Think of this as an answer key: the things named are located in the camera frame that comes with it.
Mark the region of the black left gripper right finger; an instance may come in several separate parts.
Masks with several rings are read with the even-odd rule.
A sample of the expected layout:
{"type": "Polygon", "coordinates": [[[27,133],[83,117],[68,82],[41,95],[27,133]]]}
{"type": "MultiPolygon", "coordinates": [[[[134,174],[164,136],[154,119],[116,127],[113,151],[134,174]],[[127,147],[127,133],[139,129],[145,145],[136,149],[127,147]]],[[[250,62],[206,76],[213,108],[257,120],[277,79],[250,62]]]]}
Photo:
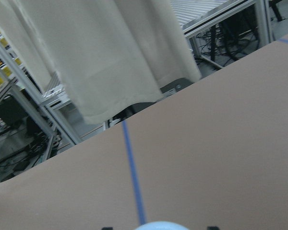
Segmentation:
{"type": "Polygon", "coordinates": [[[207,230],[218,230],[218,226],[208,226],[207,230]]]}

